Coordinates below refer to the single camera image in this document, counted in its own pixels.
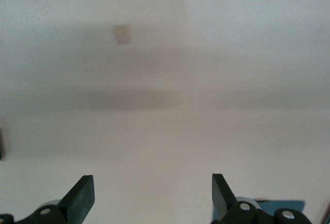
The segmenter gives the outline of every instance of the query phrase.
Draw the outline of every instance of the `round metal bolt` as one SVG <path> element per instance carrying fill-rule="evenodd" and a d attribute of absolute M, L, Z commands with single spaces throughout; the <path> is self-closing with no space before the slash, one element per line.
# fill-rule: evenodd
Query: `round metal bolt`
<path fill-rule="evenodd" d="M 284 210 L 282 215 L 287 219 L 294 219 L 294 214 L 290 211 Z"/>
<path fill-rule="evenodd" d="M 248 211 L 251 209 L 250 205 L 248 205 L 247 203 L 243 202 L 239 205 L 239 207 L 242 209 L 242 210 L 245 210 L 245 211 Z"/>
<path fill-rule="evenodd" d="M 40 214 L 45 215 L 45 214 L 48 214 L 50 211 L 51 211 L 50 209 L 44 209 L 44 210 L 40 211 Z"/>

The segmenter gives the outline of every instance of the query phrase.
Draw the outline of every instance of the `small tan rectangle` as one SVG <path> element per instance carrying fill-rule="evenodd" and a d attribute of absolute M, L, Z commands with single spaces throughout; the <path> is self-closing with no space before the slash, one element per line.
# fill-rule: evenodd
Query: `small tan rectangle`
<path fill-rule="evenodd" d="M 126 45 L 131 43 L 129 25 L 119 25 L 114 27 L 115 39 L 118 45 Z"/>

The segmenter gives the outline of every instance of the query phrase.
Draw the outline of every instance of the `white surface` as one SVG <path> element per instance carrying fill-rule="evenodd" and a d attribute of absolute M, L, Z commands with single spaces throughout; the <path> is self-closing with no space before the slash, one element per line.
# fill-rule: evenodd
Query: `white surface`
<path fill-rule="evenodd" d="M 94 174 L 85 223 L 208 223 L 236 195 L 330 202 L 330 0 L 1 0 L 0 210 Z M 132 44 L 113 27 L 129 24 Z"/>

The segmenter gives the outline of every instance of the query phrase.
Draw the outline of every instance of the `white wall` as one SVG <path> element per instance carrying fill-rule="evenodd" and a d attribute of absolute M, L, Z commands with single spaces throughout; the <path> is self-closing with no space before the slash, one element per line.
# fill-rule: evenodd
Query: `white wall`
<path fill-rule="evenodd" d="M 0 212 L 94 175 L 85 223 L 209 223 L 236 195 L 330 203 L 330 0 L 1 0 Z M 116 46 L 113 26 L 133 43 Z"/>

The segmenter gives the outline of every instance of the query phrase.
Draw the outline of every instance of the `screw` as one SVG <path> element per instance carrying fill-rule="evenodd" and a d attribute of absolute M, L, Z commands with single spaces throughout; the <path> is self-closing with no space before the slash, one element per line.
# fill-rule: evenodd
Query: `screw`
<path fill-rule="evenodd" d="M 44 210 L 40 211 L 40 214 L 45 215 L 45 214 L 48 214 L 50 211 L 51 211 L 50 209 L 44 209 Z"/>
<path fill-rule="evenodd" d="M 287 219 L 294 219 L 294 214 L 290 211 L 284 210 L 282 215 Z"/>
<path fill-rule="evenodd" d="M 248 211 L 251 209 L 250 205 L 248 205 L 247 203 L 243 202 L 239 205 L 239 207 L 242 209 L 242 210 L 245 210 L 245 211 Z"/>

